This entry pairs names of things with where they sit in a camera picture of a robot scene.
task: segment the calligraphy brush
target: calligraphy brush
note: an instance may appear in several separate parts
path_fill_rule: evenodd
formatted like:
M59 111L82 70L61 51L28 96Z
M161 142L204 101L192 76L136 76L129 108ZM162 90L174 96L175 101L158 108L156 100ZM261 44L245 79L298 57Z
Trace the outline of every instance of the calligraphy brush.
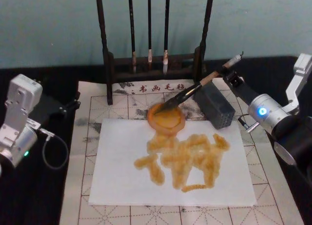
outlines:
M163 73L167 74L168 70L168 30L169 30L169 7L170 0L166 0L166 11L165 11L165 44L164 44L164 59L163 59Z
M130 28L131 28L131 45L132 45L132 67L133 72L137 71L136 41L135 41L135 23L133 17L133 3L129 0Z
M162 111L168 111L171 109L176 108L179 104L185 102L188 98L190 98L195 92L202 88L202 86L206 85L208 82L213 80L215 77L222 73L224 70L228 70L231 66L236 64L242 59L243 53L240 55L236 55L228 62L226 62L222 67L217 67L213 73L203 78L200 82L195 83L194 85L190 86L189 88L183 90L182 92L178 93L175 97L167 100L163 105L161 105L154 114L160 113Z
M148 0L148 63L152 69L152 0Z

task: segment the teal wall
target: teal wall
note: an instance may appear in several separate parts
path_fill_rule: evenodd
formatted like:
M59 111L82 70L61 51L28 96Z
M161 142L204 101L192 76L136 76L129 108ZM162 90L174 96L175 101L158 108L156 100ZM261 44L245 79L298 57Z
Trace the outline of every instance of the teal wall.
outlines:
M207 0L171 0L169 54L199 45ZM147 0L133 0L136 47L148 49ZM207 59L312 53L312 0L214 0ZM163 54L165 0L153 0L153 51ZM131 57L128 0L103 0L108 46ZM96 0L0 0L0 68L103 63Z

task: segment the black ink stain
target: black ink stain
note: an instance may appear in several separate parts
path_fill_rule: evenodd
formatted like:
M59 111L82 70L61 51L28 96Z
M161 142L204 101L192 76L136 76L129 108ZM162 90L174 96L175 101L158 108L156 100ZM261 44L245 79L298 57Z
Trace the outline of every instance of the black ink stain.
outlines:
M89 123L89 119L88 118L81 118L76 120L75 125L76 126L87 126Z
M99 136L98 137L85 137L83 138L84 143L91 143L92 141L98 141L99 140Z
M128 95L128 93L125 90L117 89L114 91L115 93L123 94L123 95Z
M170 92L170 93L165 94L165 101L169 100L169 98L171 98L171 97L174 97L174 96L172 95L172 93L171 93L171 92Z
M193 114L202 115L199 108L193 108L193 107L187 106L185 104L182 104L181 109L182 109L182 112L185 115L186 119L191 118L193 116Z
M137 106L137 103L136 103L136 100L133 98L133 97L131 97L132 98L132 100L133 100L133 106Z
M101 132L101 127L102 124L101 123L90 123L89 125L92 129L94 129L97 133Z
M127 87L133 87L134 86L134 84L132 82L120 82L119 85L121 88L125 88L126 86Z
M147 111L148 111L147 109L144 109L144 110L142 110L142 109L136 109L136 114L146 117Z

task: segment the hanging brush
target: hanging brush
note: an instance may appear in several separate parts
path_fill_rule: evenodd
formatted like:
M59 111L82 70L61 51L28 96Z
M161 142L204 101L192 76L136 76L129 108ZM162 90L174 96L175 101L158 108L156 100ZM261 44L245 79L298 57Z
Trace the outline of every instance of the hanging brush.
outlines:
M166 0L166 11L165 11L165 44L164 44L164 59L163 59L163 73L167 74L168 70L168 30L169 30L169 7L170 0Z
M148 63L149 69L152 69L152 0L148 0Z
M132 67L133 73L137 71L136 41L135 41L135 23L133 17L133 3L129 0L130 27L131 27L131 45L132 45Z

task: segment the blue led light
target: blue led light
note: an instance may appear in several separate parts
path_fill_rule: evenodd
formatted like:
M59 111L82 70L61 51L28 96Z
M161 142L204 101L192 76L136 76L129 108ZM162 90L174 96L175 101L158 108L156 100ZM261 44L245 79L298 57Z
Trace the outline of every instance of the blue led light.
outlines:
M261 107L260 109L258 109L258 114L263 116L267 114L267 109L264 107Z

